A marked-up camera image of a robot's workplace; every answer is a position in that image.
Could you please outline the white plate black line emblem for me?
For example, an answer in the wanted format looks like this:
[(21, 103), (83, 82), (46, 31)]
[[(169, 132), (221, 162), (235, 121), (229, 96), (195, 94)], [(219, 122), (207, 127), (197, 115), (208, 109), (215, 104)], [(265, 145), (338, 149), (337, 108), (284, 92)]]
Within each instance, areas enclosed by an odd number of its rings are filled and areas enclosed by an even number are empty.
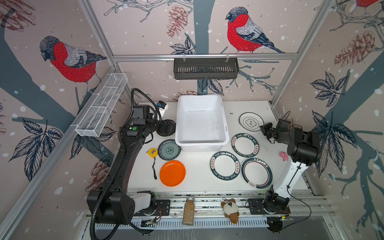
[(258, 114), (246, 112), (240, 115), (239, 124), (247, 131), (258, 132), (265, 123)]

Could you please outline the small green rim plate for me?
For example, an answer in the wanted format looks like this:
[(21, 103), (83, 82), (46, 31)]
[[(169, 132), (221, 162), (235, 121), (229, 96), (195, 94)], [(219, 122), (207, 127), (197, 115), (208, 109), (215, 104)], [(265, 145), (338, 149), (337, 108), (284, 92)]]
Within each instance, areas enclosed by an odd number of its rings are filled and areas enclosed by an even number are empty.
[(231, 141), (234, 152), (243, 158), (251, 158), (259, 153), (260, 145), (256, 138), (246, 133), (233, 136)]

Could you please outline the green red rim plate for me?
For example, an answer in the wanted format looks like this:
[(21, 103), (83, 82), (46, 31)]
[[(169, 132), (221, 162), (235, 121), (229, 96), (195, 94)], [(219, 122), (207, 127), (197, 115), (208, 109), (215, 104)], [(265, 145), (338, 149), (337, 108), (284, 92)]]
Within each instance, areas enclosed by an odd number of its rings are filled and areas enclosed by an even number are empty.
[(265, 189), (272, 184), (273, 174), (266, 162), (258, 158), (249, 158), (241, 165), (241, 175), (248, 186)]

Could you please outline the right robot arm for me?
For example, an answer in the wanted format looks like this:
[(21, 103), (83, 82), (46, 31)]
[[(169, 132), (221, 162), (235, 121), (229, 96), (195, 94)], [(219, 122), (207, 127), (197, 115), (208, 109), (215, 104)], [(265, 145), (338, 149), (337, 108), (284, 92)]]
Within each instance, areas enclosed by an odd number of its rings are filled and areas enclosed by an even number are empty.
[(274, 127), (272, 123), (260, 126), (267, 140), (287, 145), (285, 153), (288, 164), (283, 170), (282, 182), (277, 187), (271, 186), (263, 201), (264, 209), (269, 214), (288, 212), (287, 207), (292, 197), (292, 189), (299, 177), (321, 157), (320, 137), (318, 133), (306, 132), (299, 125), (291, 125), (280, 119)]

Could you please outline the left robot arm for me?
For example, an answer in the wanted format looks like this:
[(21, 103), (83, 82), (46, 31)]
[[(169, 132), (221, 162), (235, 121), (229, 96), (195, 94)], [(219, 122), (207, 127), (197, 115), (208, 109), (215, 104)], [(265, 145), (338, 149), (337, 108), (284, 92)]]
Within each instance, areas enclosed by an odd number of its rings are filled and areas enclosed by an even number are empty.
[(127, 122), (119, 130), (120, 149), (110, 172), (94, 191), (90, 191), (87, 203), (92, 212), (91, 224), (128, 225), (138, 213), (151, 215), (157, 210), (154, 192), (141, 191), (127, 194), (128, 181), (136, 158), (148, 136), (153, 136), (162, 124), (168, 105), (160, 101), (154, 107), (133, 107)]

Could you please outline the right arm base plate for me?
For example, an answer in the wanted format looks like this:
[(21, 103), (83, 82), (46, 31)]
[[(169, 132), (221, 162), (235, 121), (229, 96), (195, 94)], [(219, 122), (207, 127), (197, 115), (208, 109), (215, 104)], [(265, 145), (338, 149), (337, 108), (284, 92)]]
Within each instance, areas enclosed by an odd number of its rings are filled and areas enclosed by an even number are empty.
[(251, 215), (290, 215), (291, 211), (289, 207), (286, 207), (284, 210), (279, 210), (273, 207), (264, 207), (264, 200), (257, 199), (248, 199), (245, 203), (246, 208), (250, 210)]

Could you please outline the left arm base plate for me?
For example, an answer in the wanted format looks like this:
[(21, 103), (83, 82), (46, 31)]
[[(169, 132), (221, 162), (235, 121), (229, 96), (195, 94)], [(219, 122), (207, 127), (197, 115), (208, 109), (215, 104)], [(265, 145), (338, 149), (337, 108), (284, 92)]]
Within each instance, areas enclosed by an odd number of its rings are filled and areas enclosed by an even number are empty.
[(169, 216), (170, 214), (170, 200), (156, 200), (156, 207), (153, 210), (141, 210), (134, 214), (135, 217), (159, 217)]

